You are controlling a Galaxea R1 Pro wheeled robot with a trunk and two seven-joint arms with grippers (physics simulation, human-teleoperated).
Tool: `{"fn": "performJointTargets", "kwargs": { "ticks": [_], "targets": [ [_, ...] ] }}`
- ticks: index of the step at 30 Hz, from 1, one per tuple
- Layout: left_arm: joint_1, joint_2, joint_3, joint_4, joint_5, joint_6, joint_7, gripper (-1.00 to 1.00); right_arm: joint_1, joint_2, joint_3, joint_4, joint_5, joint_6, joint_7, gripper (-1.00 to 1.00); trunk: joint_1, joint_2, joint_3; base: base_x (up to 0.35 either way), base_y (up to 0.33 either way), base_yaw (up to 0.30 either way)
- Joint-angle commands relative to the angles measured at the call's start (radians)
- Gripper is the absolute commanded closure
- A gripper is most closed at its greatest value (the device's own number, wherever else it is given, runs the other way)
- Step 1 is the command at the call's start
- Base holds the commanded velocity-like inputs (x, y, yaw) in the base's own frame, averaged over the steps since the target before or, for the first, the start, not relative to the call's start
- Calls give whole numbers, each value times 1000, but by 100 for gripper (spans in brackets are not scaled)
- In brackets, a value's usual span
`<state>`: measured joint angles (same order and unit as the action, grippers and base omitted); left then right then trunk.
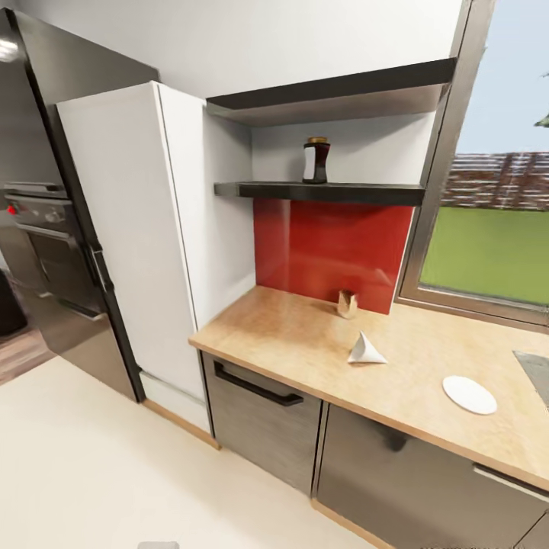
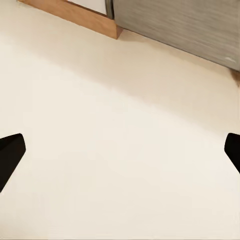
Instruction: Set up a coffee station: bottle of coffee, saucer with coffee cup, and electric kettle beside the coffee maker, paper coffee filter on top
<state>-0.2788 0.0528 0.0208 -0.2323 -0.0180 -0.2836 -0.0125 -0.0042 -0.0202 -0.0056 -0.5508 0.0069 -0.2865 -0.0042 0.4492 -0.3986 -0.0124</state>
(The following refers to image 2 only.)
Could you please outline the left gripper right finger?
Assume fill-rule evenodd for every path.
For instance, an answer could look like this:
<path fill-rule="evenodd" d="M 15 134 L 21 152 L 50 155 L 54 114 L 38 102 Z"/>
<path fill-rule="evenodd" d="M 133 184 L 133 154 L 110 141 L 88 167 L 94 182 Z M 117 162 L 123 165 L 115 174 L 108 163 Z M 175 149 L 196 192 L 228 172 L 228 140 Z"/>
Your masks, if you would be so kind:
<path fill-rule="evenodd" d="M 224 151 L 240 173 L 240 135 L 235 133 L 228 133 Z"/>

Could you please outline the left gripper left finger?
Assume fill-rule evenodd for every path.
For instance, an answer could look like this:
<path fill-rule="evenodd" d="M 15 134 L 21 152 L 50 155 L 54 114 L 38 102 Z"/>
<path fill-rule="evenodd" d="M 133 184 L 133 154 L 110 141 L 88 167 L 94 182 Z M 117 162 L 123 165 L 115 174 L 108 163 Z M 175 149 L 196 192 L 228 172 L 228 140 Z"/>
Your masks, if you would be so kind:
<path fill-rule="evenodd" d="M 26 152 L 21 133 L 0 138 L 0 193 Z"/>

